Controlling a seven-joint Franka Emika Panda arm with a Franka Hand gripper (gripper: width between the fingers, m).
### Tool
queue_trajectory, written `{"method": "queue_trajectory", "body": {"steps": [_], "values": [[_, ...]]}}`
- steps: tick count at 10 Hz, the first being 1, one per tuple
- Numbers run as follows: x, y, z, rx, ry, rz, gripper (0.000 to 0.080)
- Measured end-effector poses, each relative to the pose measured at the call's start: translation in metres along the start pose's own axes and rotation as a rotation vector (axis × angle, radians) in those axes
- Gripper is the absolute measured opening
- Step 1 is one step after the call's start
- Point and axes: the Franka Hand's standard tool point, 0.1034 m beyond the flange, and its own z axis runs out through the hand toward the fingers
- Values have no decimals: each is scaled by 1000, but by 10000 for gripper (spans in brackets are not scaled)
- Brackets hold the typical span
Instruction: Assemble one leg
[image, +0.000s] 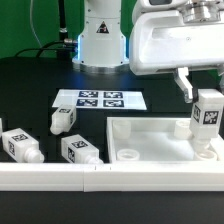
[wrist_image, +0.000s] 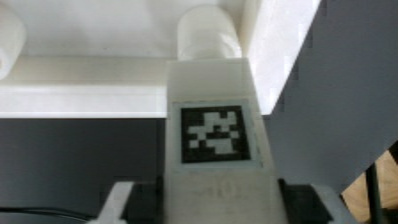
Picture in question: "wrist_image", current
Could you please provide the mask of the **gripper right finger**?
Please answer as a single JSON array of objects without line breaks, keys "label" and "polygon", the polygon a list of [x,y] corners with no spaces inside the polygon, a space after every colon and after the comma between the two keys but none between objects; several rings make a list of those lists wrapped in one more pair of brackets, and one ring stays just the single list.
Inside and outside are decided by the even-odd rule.
[{"label": "gripper right finger", "polygon": [[280,180],[280,188],[290,224],[360,224],[331,187]]}]

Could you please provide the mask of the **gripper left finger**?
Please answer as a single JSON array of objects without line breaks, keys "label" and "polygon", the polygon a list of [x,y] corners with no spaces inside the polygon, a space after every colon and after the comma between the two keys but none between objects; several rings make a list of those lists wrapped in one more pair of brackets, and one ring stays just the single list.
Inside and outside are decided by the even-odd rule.
[{"label": "gripper left finger", "polygon": [[164,179],[118,181],[113,185],[97,224],[162,224]]}]

